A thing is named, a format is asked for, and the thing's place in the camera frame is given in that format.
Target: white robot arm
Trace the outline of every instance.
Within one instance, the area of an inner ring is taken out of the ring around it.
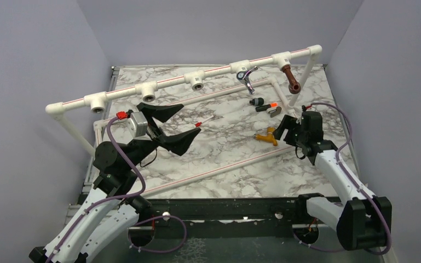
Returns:
[[[100,170],[100,174],[93,183],[93,189],[62,232],[45,247],[36,247],[31,251],[30,259],[33,262],[91,262],[121,231],[135,225],[141,215],[146,219],[152,217],[152,206],[147,200],[139,194],[127,195],[138,177],[131,171],[132,165],[139,164],[158,146],[183,155],[200,128],[166,136],[153,118],[166,122],[183,108],[182,104],[152,106],[141,103],[137,108],[139,112],[117,114],[118,119],[127,119],[128,130],[133,137],[128,144],[118,144],[131,164],[128,164],[112,142],[99,144],[93,165]],[[134,139],[146,134],[151,140]],[[117,214],[99,225],[107,213],[121,202]]]
[[[315,104],[339,110],[323,102]],[[326,176],[341,199],[341,205],[337,205],[319,193],[300,195],[296,200],[297,217],[305,220],[317,218],[325,223],[336,231],[346,250],[385,245],[389,250],[391,203],[386,197],[377,197],[347,167],[338,152],[346,144],[338,149],[332,141],[323,139],[321,114],[303,107],[300,122],[285,115],[273,135],[280,140],[286,129],[288,132],[283,140],[296,147],[296,155],[298,148],[302,150],[304,156],[300,159],[308,158]],[[308,244],[316,240],[302,240],[302,235],[297,237]]]

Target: faucet handle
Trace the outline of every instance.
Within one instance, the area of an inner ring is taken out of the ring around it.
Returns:
[[[250,70],[239,71],[238,74],[236,74],[236,78],[239,80],[239,82],[241,82],[242,84],[246,86],[247,90],[249,91],[249,94],[251,95],[255,93],[255,90],[251,85],[251,80],[249,79],[249,75],[256,70],[258,70],[257,66],[251,68]]]

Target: black metal base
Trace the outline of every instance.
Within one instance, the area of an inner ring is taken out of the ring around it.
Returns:
[[[329,199],[339,202],[337,197]],[[236,238],[292,237],[293,224],[312,221],[296,216],[295,200],[298,198],[149,199],[149,202],[154,215],[168,211],[184,220],[189,238]],[[173,219],[157,220],[154,238],[182,238],[182,228]]]

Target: brass faucet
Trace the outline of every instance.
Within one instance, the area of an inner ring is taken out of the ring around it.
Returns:
[[[256,134],[256,135],[254,135],[254,138],[256,140],[259,140],[259,141],[271,142],[273,144],[273,146],[278,146],[278,142],[276,141],[275,136],[273,136],[274,131],[275,131],[275,128],[268,127],[267,128],[267,136]]]

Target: white marble surface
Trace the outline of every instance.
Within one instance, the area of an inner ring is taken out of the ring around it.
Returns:
[[[125,67],[120,71],[116,89],[209,68],[211,67]],[[297,79],[300,78],[302,70],[303,66],[293,67],[293,74]],[[275,67],[262,67],[251,75],[251,80],[256,81],[270,75],[277,78],[281,88],[289,97],[286,77]],[[156,93],[157,99],[152,104],[166,105],[236,85],[239,85],[239,82],[230,74],[206,79],[204,89],[199,92],[192,91],[188,84],[177,85],[159,90]],[[284,112],[275,118],[270,118],[267,112],[257,113],[254,107],[249,105],[251,97],[262,97],[269,102],[281,102],[272,86],[264,85],[256,88],[256,94],[253,96],[249,95],[247,90],[243,90],[185,106],[163,124],[164,132],[172,135],[192,129],[196,122],[204,118],[215,116],[213,120],[201,126],[202,131],[183,156],[159,148],[155,162],[141,169],[147,189],[288,147],[283,141],[279,141],[279,145],[275,147],[253,138],[256,133],[265,134],[267,127],[277,127]],[[324,70],[320,65],[313,68],[299,96],[297,106],[300,108],[301,105],[312,101],[333,103]],[[109,116],[113,117],[118,111],[135,108],[139,102],[141,102],[139,96],[115,100],[112,102]],[[324,119],[325,139],[332,140],[337,146],[344,143],[345,137],[338,115],[323,106],[318,106],[317,110],[322,113]],[[112,126],[112,131],[119,142],[127,143],[131,140],[131,135],[123,124]],[[154,152],[143,163],[150,161],[153,156]],[[342,156],[355,171],[348,148],[343,151]],[[139,183],[136,183],[130,192],[139,188]],[[311,192],[336,196],[334,189],[320,171],[307,159],[298,159],[292,148],[287,154],[163,192],[154,198],[295,197],[301,193]]]

